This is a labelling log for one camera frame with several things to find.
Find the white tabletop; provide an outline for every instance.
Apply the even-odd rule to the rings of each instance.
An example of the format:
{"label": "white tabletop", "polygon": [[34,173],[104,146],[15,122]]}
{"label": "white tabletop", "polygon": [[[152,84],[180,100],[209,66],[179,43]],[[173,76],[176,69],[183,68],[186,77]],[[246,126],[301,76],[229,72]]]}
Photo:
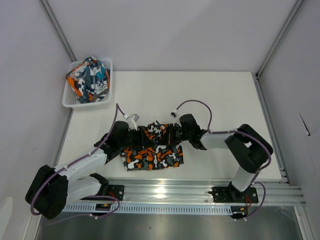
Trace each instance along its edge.
{"label": "white tabletop", "polygon": [[[75,110],[64,141],[59,164],[68,163],[88,152],[107,133],[114,118],[116,103],[128,115],[140,116],[138,125],[156,120],[172,123],[172,112],[181,102],[197,99],[207,103],[213,113],[213,131],[231,130],[249,124],[270,144],[270,136],[250,72],[175,72],[118,71],[113,74],[113,97],[108,106],[92,110]],[[209,112],[199,103],[186,103],[180,116],[191,113],[201,128],[208,125]],[[121,114],[118,120],[124,120]],[[182,143],[184,164],[162,170],[126,171],[118,156],[108,164],[93,169],[104,177],[139,179],[229,180],[239,167],[229,150],[194,149]],[[279,181],[281,174],[272,162],[258,177]]]}

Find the patterned cloth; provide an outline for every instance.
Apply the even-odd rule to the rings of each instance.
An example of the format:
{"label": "patterned cloth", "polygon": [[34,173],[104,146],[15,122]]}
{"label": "patterned cloth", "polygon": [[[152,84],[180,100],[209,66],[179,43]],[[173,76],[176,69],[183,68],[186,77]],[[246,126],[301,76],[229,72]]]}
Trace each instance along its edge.
{"label": "patterned cloth", "polygon": [[65,76],[80,103],[94,103],[103,99],[110,89],[110,69],[93,56]]}
{"label": "patterned cloth", "polygon": [[182,146],[158,145],[161,137],[166,133],[168,124],[154,122],[148,126],[139,126],[139,130],[152,141],[153,146],[141,150],[127,147],[120,153],[125,169],[131,170],[159,170],[179,167],[184,163]]}

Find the plastic basket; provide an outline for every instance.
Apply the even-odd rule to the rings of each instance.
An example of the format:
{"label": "plastic basket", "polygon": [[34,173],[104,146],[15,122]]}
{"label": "plastic basket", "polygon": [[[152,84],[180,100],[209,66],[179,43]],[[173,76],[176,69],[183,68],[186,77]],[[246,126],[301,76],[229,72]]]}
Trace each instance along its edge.
{"label": "plastic basket", "polygon": [[[112,86],[113,86],[113,64],[112,60],[110,58],[98,58],[101,62],[103,62],[104,66],[107,69],[110,69],[110,89],[108,91],[108,94],[101,99],[100,101],[96,102],[88,102],[88,103],[80,103],[77,99],[76,92],[72,89],[70,84],[67,80],[65,80],[64,85],[64,91],[63,91],[63,98],[62,98],[62,105],[66,108],[81,108],[81,107],[91,107],[91,106],[98,106],[108,103],[111,100],[112,97]],[[77,67],[79,64],[81,64],[83,60],[81,61],[74,61],[70,64],[68,68],[68,72],[70,72],[72,69]]]}

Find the purple cable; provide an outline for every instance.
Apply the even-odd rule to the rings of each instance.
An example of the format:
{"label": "purple cable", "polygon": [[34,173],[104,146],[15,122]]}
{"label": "purple cable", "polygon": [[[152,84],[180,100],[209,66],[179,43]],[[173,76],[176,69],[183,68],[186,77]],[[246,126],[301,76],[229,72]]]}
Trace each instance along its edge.
{"label": "purple cable", "polygon": [[186,104],[186,103],[189,103],[189,102],[200,103],[200,104],[204,105],[209,110],[210,119],[209,119],[209,123],[208,123],[208,127],[207,127],[207,130],[209,132],[210,131],[211,121],[212,121],[212,111],[211,111],[210,107],[206,103],[204,103],[203,101],[200,101],[200,100],[190,99],[190,100],[186,100],[186,101],[182,102],[176,109],[178,110],[183,104]]}
{"label": "purple cable", "polygon": [[[116,119],[117,119],[117,115],[118,115],[118,110],[119,110],[123,115],[125,115],[124,112],[120,109],[119,104],[116,103],[116,104],[115,104],[115,114],[114,114],[113,122],[112,122],[112,125],[111,125],[111,127],[110,127],[110,130],[109,130],[108,134],[105,136],[105,138],[103,139],[103,141],[99,144],[99,146],[97,146],[90,154],[94,154],[94,153],[106,142],[106,140],[108,139],[109,135],[110,135],[111,132],[112,132],[112,129],[113,129],[114,126],[115,126]],[[74,160],[73,162],[69,163],[69,164],[67,165],[67,168],[69,168],[69,167],[71,167],[72,165],[78,163],[79,161],[85,159],[86,157],[89,157],[89,153],[87,153],[86,155],[81,156],[81,157],[77,158],[76,160]],[[35,193],[32,201],[31,201],[31,204],[30,204],[30,211],[31,211],[32,215],[38,216],[38,215],[41,214],[40,212],[35,212],[35,210],[34,210],[35,202],[36,202],[37,198],[39,197],[39,194],[41,193],[41,191],[45,188],[45,186],[46,186],[55,176],[57,176],[59,173],[61,173],[61,172],[64,171],[64,170],[65,170],[65,168],[61,168],[61,169],[59,169],[58,171],[56,171],[54,174],[52,174],[52,175],[41,185],[41,187],[38,189],[38,191]]]}
{"label": "purple cable", "polygon": [[111,199],[111,200],[114,200],[118,203],[118,205],[116,206],[115,209],[113,209],[112,211],[109,211],[107,212],[106,214],[103,214],[101,216],[97,216],[97,215],[93,215],[92,213],[90,213],[90,215],[86,214],[86,213],[82,213],[82,214],[77,214],[77,215],[73,215],[73,216],[69,216],[69,217],[66,217],[66,218],[63,218],[61,220],[58,220],[58,221],[54,221],[54,222],[50,222],[48,223],[47,225],[50,226],[50,225],[54,225],[54,224],[58,224],[58,223],[61,223],[61,222],[64,222],[66,220],[69,220],[69,219],[73,219],[73,218],[77,218],[77,217],[80,217],[80,216],[89,216],[89,217],[94,217],[94,218],[97,218],[97,219],[102,219],[102,218],[105,218],[106,216],[109,216],[111,214],[113,214],[115,211],[117,211],[120,207],[120,201],[118,198],[114,197],[114,196],[89,196],[89,197],[94,197],[94,198],[104,198],[104,199]]}
{"label": "purple cable", "polygon": [[253,215],[255,215],[258,210],[262,207],[262,205],[264,204],[265,200],[266,200],[266,194],[267,194],[267,190],[266,190],[266,187],[265,185],[262,183],[262,182],[259,182],[259,181],[255,181],[254,182],[255,184],[260,184],[263,188],[263,197],[262,197],[262,200],[261,200],[261,203],[260,205],[256,208],[256,210],[254,210],[252,213],[250,213],[249,215],[247,215],[245,218],[248,219],[250,217],[252,217]]}

